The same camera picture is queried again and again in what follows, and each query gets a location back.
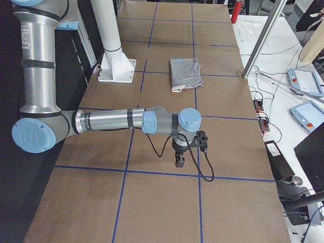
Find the red cylinder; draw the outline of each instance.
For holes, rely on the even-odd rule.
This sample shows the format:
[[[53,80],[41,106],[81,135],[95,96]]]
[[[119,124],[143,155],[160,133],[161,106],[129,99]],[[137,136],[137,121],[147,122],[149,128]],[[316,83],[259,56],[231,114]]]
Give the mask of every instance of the red cylinder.
[[[239,11],[241,10],[241,7],[242,7],[242,0],[236,0],[234,10],[232,13],[232,18],[231,18],[232,24],[236,23],[236,20],[237,20]]]

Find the striped cloth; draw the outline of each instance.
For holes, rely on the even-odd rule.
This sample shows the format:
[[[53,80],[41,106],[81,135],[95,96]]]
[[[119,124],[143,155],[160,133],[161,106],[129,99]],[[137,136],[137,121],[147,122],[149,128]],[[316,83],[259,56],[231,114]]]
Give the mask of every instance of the striped cloth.
[[[200,76],[200,64],[197,58],[170,59],[171,64],[171,91],[181,92],[182,89],[193,89],[197,86],[203,86],[204,82]]]

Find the white table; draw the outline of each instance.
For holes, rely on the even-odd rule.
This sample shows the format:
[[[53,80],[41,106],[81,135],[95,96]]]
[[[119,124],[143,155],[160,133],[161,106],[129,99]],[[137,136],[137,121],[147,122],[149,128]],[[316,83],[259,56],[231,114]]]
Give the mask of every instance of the white table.
[[[238,17],[237,23],[233,24],[233,29],[235,32],[235,37],[238,43],[238,47],[241,54],[241,59],[243,65],[245,66],[249,55],[251,54],[255,44],[256,39],[254,40],[242,40],[241,35],[238,29],[239,22],[241,21],[255,21],[260,22],[262,25],[266,22],[267,17],[265,16],[244,16],[240,15]],[[265,47],[263,48],[261,53],[275,53],[281,52],[285,49],[291,48],[295,44],[298,43],[298,40],[295,37],[295,34],[289,27],[287,21],[284,17],[280,17],[277,20],[277,23],[269,35],[269,38],[266,42]],[[298,55],[301,51],[300,45],[296,45],[280,54],[273,55],[260,55],[258,58],[256,65],[260,68],[261,71],[265,71],[268,73],[277,73],[277,72],[286,72],[289,68],[296,68]],[[307,63],[298,62],[298,67],[304,66]],[[313,65],[308,65],[303,69],[315,70]],[[282,82],[288,82],[287,74],[276,74],[272,75],[272,77],[276,79],[281,79]],[[277,83],[258,75],[257,77],[259,88],[266,90],[270,93],[274,93],[277,88]],[[249,86],[251,87],[251,91],[257,88],[256,83],[256,75],[250,75],[248,78]],[[272,98],[270,94],[260,91],[264,98]],[[300,97],[295,95],[291,90],[283,85],[280,85],[275,92],[275,98],[273,100],[271,112],[270,112],[270,100],[265,100],[263,107],[265,112],[270,115],[270,122],[276,125],[282,132],[282,139],[277,143],[279,149],[282,151],[285,159],[288,161],[289,165],[295,172],[295,174],[302,178],[303,185],[307,188],[312,188],[308,178],[306,177],[302,167],[300,166],[296,155],[294,153],[294,147],[296,147],[307,135],[309,134],[304,128],[300,126],[300,124],[291,116],[289,112],[289,108],[301,104],[310,100],[308,97]],[[274,140],[278,141],[280,138],[279,131],[270,125],[270,132],[266,133],[263,137],[264,141]],[[291,238],[291,242],[297,243],[302,239],[302,235],[305,232],[307,225],[299,225],[293,226],[289,219],[286,218],[287,227],[289,230],[289,235]],[[311,226],[308,231],[307,239],[305,242],[309,243],[323,243],[324,242],[324,225],[322,226]]]

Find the blue tape grid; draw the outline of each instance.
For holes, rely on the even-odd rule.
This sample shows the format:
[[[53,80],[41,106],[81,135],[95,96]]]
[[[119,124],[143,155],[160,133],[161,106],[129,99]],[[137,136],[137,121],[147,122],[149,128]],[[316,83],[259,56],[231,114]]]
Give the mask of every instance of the blue tape grid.
[[[195,22],[231,24],[231,22],[194,21],[194,19],[193,19],[193,6],[192,6],[192,4],[191,4],[191,20],[162,20],[162,19],[156,19],[155,16],[156,16],[157,5],[158,5],[158,3],[156,3],[156,5],[155,5],[153,19],[119,18],[119,19],[153,20],[149,41],[148,42],[141,42],[141,41],[132,41],[132,40],[122,40],[122,42],[147,43],[148,44],[148,48],[150,47],[150,44],[151,43],[155,43],[155,44],[174,44],[174,45],[192,45],[192,55],[193,55],[193,58],[195,58],[195,46],[197,45],[197,44],[194,43],[194,23]],[[191,44],[185,44],[185,43],[152,42],[151,40],[152,40],[152,34],[153,34],[155,20],[158,20],[158,21],[191,22],[191,26],[192,26],[192,43]],[[236,46],[228,46],[228,45],[210,45],[210,46],[217,46],[217,47],[236,47]],[[143,90],[145,73],[171,74],[169,72],[146,71],[146,66],[147,66],[147,59],[145,60],[144,70],[143,71],[135,71],[135,72],[143,73],[140,91]],[[202,76],[239,77],[238,75],[219,75],[219,74],[202,74]],[[194,97],[195,97],[195,108],[197,109],[197,92],[196,92],[196,88],[194,89]],[[100,109],[100,108],[91,108],[91,107],[80,107],[80,108],[83,108],[83,109],[91,109],[91,110],[112,110],[112,109]],[[226,117],[226,116],[216,116],[216,115],[202,115],[202,117],[211,117],[211,118],[216,117],[216,118],[225,118],[225,119],[257,120],[256,118]],[[123,201],[123,193],[124,193],[124,188],[125,188],[125,182],[126,182],[126,178],[127,178],[127,173],[164,175],[164,176],[180,176],[180,177],[196,177],[198,179],[200,243],[203,243],[204,242],[204,231],[203,231],[203,210],[202,210],[202,202],[201,202],[202,199],[201,199],[201,176],[200,176],[200,174],[190,175],[190,174],[177,174],[177,173],[163,173],[163,172],[150,172],[150,171],[128,170],[128,164],[129,164],[130,154],[131,154],[131,150],[132,150],[133,138],[134,138],[134,130],[132,131],[132,134],[131,134],[129,151],[128,151],[126,166],[125,166],[125,169],[124,170],[121,170],[121,169],[110,169],[110,168],[78,167],[78,166],[55,166],[55,167],[56,168],[66,168],[66,169],[112,171],[112,172],[121,172],[121,173],[124,173],[123,183],[122,183],[122,186],[121,186],[121,191],[120,191],[120,196],[119,196],[117,214],[116,214],[116,219],[115,219],[115,226],[114,226],[113,236],[112,236],[112,240],[111,240],[112,243],[115,242],[116,231],[117,231],[117,226],[118,226],[118,219],[119,219],[120,209],[121,209],[121,205],[122,205],[122,201]],[[197,163],[198,163],[198,165],[200,165],[200,156],[199,156],[199,150],[198,149],[197,149]],[[220,177],[220,176],[215,176],[215,179],[239,180],[239,181],[255,181],[255,182],[272,182],[272,183],[275,182],[274,180],[267,180],[267,179]]]

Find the light blue cap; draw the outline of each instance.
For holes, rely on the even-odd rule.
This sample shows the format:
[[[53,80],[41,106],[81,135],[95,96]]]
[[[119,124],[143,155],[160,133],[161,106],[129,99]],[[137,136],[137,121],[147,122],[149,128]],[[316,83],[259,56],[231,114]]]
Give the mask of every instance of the light blue cap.
[[[142,116],[142,132],[154,134],[157,128],[157,119],[154,111],[145,111]]]
[[[194,133],[200,128],[201,115],[193,108],[185,108],[179,113],[178,120],[185,130]]]
[[[10,0],[10,1],[19,6],[32,7],[37,4],[40,4],[44,0]]]
[[[53,130],[41,120],[23,118],[11,130],[14,142],[29,153],[41,153],[51,149],[56,143]]]
[[[78,25],[79,25],[78,20],[76,20],[74,22],[62,22],[56,27],[56,29],[58,29],[58,30],[77,30]]]

